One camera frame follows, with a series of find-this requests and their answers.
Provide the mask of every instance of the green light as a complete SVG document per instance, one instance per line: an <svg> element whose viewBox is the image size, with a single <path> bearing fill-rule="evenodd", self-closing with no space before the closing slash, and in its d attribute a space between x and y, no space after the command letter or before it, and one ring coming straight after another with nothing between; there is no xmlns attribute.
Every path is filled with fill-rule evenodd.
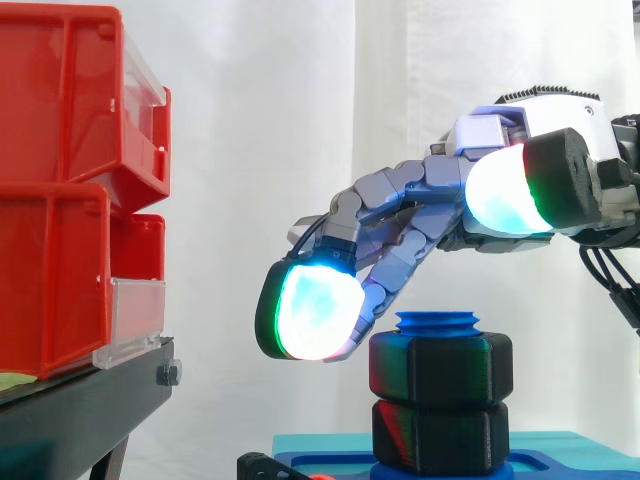
<svg viewBox="0 0 640 480"><path fill-rule="evenodd" d="M548 232L553 227L538 213L524 171L522 144L478 160L469 172L466 200L478 222L511 234Z"/></svg>
<svg viewBox="0 0 640 480"><path fill-rule="evenodd" d="M278 344L294 358L330 357L349 339L363 301L364 291L351 275L323 265L296 265L278 302Z"/></svg>

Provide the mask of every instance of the white backdrop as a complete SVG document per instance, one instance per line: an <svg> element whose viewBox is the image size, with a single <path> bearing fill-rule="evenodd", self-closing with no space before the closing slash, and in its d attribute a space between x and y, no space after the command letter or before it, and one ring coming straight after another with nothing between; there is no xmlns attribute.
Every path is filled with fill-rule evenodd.
<svg viewBox="0 0 640 480"><path fill-rule="evenodd" d="M152 210L167 219L166 331L185 369L132 435L124 480L234 478L273 434L369 429L366 348L278 362L253 339L289 225L354 176L421 157L455 117L533 84L599 92L612 117L640 107L628 0L112 3L173 92L172 196ZM437 252L400 309L471 309L512 337L512 429L640 453L637 338L569 240Z"/></svg>

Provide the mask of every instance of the blue tray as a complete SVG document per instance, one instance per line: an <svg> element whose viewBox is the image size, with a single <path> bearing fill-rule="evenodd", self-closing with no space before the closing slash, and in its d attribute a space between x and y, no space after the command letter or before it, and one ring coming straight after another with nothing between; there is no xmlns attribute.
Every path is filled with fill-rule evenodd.
<svg viewBox="0 0 640 480"><path fill-rule="evenodd" d="M484 480L507 480L514 471L516 480L640 480L640 459L574 433L513 433L511 447L509 465ZM336 480L421 478L375 465L370 434L279 435L274 437L273 453L306 475L325 474Z"/></svg>

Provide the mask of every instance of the robotic hand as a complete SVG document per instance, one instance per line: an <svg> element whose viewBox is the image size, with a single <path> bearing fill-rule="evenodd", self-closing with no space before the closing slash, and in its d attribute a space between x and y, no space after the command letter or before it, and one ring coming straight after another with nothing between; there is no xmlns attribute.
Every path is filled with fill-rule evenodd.
<svg viewBox="0 0 640 480"><path fill-rule="evenodd" d="M534 87L480 106L424 160L358 179L329 213L292 227L295 245L260 296L258 343L274 358L345 359L434 248L515 252L554 234L581 245L638 329L640 290L610 249L640 246L639 162L635 117L610 122L597 95ZM360 285L355 273L371 265Z"/></svg>

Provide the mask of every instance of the red storage bin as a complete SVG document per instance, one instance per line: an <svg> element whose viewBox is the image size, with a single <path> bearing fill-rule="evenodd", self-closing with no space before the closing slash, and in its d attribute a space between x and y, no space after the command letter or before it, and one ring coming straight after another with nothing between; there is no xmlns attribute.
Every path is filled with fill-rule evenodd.
<svg viewBox="0 0 640 480"><path fill-rule="evenodd" d="M0 3L0 181L94 182L114 209L169 195L171 97L111 7Z"/></svg>
<svg viewBox="0 0 640 480"><path fill-rule="evenodd" d="M161 217L110 216L96 184L3 183L0 225L0 373L108 368L159 346Z"/></svg>

